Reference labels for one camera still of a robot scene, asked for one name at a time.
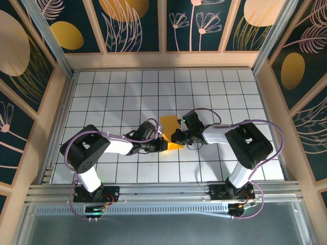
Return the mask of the yellow paper sheet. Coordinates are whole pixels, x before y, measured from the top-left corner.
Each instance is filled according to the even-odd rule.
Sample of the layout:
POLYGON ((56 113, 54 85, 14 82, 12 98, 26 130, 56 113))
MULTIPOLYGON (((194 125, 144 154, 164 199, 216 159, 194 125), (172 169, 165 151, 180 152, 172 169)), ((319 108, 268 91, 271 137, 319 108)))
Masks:
POLYGON ((162 136, 164 137, 164 140, 168 143, 168 151, 184 149, 183 145, 178 145, 176 143, 171 142, 172 134, 176 132, 176 129, 180 129, 180 124, 177 120, 177 115, 160 117, 160 124, 163 127, 162 136))

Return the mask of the grey metal sheet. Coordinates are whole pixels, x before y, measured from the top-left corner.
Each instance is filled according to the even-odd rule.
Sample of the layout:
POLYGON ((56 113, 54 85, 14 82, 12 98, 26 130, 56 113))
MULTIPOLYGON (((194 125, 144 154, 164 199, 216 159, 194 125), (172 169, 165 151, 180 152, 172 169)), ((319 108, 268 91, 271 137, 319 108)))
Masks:
POLYGON ((87 222, 67 206, 23 213, 14 245, 319 245, 296 202, 269 202, 255 217, 203 214, 114 215, 87 222))

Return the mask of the aluminium mounting rail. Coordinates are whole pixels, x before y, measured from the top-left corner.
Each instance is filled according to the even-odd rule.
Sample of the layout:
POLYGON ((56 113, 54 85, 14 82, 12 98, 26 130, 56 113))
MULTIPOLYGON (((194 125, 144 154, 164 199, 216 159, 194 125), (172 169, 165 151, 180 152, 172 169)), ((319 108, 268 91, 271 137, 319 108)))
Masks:
MULTIPOLYGON (((208 203, 211 182, 176 182, 150 184, 117 184, 120 188, 119 204, 181 204, 208 203)), ((258 181, 254 187, 256 201, 302 201, 303 195, 296 181, 258 181)), ((31 185, 25 205, 67 204, 72 184, 31 185)))

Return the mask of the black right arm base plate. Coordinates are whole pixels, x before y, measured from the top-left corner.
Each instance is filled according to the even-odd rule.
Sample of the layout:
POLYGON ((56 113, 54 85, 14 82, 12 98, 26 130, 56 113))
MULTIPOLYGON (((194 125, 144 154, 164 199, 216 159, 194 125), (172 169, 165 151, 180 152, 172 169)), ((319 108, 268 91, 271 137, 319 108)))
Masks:
POLYGON ((253 185, 248 183, 241 188, 227 184, 209 185, 209 195, 212 201, 255 199, 253 185))

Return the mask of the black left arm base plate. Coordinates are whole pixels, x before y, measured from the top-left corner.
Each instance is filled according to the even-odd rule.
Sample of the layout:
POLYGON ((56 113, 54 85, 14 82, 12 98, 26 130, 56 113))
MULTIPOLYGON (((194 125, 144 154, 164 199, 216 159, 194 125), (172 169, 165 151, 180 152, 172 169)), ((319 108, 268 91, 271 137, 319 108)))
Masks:
POLYGON ((117 202, 120 195, 118 186, 101 185, 93 192, 88 192, 83 186, 77 186, 74 191, 74 203, 112 203, 117 202))

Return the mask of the aluminium frame post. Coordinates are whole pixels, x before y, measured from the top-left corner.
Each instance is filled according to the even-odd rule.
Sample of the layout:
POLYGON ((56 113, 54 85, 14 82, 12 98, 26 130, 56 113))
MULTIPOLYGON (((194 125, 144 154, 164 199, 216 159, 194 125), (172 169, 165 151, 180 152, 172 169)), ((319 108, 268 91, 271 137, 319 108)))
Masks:
POLYGON ((259 54, 253 64, 252 73, 254 76, 260 71, 273 46, 277 42, 279 36, 287 25, 291 15, 296 9, 298 0, 286 0, 279 12, 274 24, 270 28, 259 54))
POLYGON ((42 16, 37 3, 34 0, 21 0, 22 4, 24 5, 25 9, 30 14, 33 22, 36 24, 38 30, 41 32, 41 34, 44 36, 44 39, 46 43, 48 44, 50 50, 56 57, 58 63, 63 68, 65 74, 72 78, 73 76, 73 70, 70 67, 65 54, 58 44, 55 36, 53 35, 52 31, 50 30, 50 26, 46 19, 42 16))

